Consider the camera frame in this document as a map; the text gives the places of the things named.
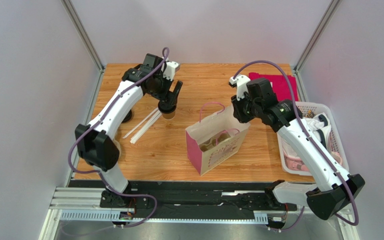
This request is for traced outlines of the single paper coffee cup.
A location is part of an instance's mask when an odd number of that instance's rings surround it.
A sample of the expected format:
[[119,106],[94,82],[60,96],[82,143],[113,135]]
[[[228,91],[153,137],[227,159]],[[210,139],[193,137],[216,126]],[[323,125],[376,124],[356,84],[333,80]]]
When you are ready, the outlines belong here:
[[169,113],[166,113],[166,112],[161,112],[161,116],[166,119],[166,120],[171,120],[175,117],[175,112],[169,112]]

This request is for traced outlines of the beige Cakes paper bag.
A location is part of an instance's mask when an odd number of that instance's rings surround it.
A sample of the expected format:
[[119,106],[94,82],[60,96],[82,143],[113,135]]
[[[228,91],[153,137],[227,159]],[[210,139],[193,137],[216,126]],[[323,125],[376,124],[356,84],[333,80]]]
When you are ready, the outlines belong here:
[[[215,104],[221,110],[203,116],[206,106]],[[235,155],[243,144],[250,123],[234,117],[233,105],[211,101],[202,105],[199,120],[185,129],[187,157],[200,176]]]

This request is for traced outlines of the black plastic cup lid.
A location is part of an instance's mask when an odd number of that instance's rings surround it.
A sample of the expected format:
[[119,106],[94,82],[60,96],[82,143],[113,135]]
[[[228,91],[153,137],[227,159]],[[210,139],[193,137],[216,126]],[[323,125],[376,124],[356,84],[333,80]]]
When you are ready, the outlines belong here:
[[169,104],[165,101],[160,101],[157,105],[158,107],[158,110],[162,113],[162,114],[171,114],[171,113],[174,113],[176,108],[177,108],[177,105],[176,104]]

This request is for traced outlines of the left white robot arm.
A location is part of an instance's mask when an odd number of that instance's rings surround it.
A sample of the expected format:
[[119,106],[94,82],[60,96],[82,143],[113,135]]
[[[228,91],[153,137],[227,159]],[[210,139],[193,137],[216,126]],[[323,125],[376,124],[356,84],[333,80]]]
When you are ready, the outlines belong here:
[[92,166],[92,172],[98,173],[106,185],[102,197],[120,207],[132,202],[133,196],[131,185],[118,165],[121,156],[121,148],[115,141],[118,128],[145,95],[158,100],[157,113],[172,119],[183,83],[178,81],[173,90],[170,88],[179,69],[179,63],[168,59],[167,48],[163,50],[163,57],[148,53],[142,64],[124,73],[103,110],[88,124],[75,128],[76,140],[69,151],[76,149],[79,157]]

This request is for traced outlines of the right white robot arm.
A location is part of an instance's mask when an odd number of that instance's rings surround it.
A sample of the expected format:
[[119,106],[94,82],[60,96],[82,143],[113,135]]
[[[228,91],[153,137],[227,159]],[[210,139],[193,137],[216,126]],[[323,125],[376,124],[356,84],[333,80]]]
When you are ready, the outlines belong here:
[[271,206],[295,204],[310,208],[320,219],[328,220],[348,205],[365,185],[360,174],[351,175],[320,143],[295,103],[290,99],[278,101],[269,80],[250,80],[245,75],[229,79],[236,88],[231,97],[233,116],[240,123],[260,119],[292,147],[304,162],[314,184],[273,182],[264,191]]

